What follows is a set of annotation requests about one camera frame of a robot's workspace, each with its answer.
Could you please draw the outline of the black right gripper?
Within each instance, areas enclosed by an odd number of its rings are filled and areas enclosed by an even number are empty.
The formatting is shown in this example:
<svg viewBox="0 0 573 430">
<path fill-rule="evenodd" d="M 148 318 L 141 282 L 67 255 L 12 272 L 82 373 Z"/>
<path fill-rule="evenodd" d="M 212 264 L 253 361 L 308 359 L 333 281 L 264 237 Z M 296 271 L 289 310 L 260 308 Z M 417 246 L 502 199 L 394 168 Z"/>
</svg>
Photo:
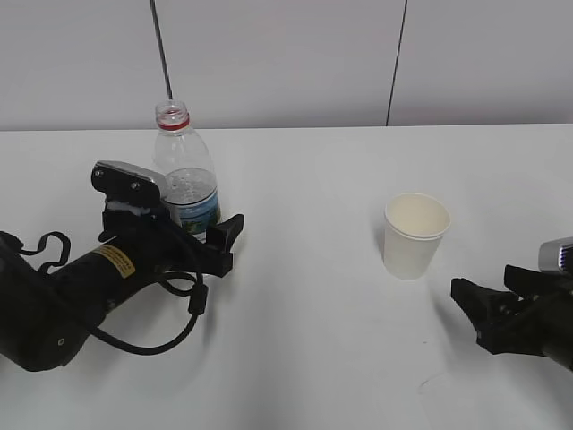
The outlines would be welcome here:
<svg viewBox="0 0 573 430">
<path fill-rule="evenodd" d="M 511 292 L 454 278 L 450 296 L 475 328 L 476 343 L 489 353 L 546 357 L 571 371 L 572 297 L 555 293 L 559 281 L 557 275 L 506 265 L 504 286 Z"/>
</svg>

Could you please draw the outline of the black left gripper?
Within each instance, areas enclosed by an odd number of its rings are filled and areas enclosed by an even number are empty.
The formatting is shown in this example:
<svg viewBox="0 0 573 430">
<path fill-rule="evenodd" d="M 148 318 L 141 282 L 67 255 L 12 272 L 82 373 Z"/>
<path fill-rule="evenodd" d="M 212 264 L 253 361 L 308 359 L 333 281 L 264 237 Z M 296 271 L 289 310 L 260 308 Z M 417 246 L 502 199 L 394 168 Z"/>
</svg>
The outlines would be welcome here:
<svg viewBox="0 0 573 430">
<path fill-rule="evenodd" d="M 244 229 L 244 215 L 207 229 L 206 265 L 203 245 L 187 236 L 165 213 L 135 215 L 104 209 L 97 248 L 99 291 L 140 291 L 159 284 L 168 291 L 174 280 L 189 281 L 188 290 L 203 283 L 203 273 L 227 275 L 234 265 L 232 248 Z"/>
</svg>

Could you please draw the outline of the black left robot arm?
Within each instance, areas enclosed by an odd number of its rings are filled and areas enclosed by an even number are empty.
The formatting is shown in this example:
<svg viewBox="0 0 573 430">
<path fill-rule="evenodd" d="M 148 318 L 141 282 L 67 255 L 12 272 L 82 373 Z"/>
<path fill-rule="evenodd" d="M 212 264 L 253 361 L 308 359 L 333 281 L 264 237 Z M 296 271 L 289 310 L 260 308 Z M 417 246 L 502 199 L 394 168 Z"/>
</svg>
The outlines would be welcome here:
<svg viewBox="0 0 573 430">
<path fill-rule="evenodd" d="M 232 247 L 244 229 L 237 214 L 207 229 L 205 241 L 187 235 L 167 214 L 123 215 L 100 235 L 100 246 L 69 259 L 71 241 L 48 232 L 35 250 L 1 235 L 1 354 L 29 372 L 66 366 L 93 336 L 137 356 L 156 356 L 181 344 L 205 313 L 204 278 L 225 277 Z M 117 307 L 153 284 L 188 300 L 189 321 L 170 341 L 141 347 L 101 329 Z"/>
</svg>

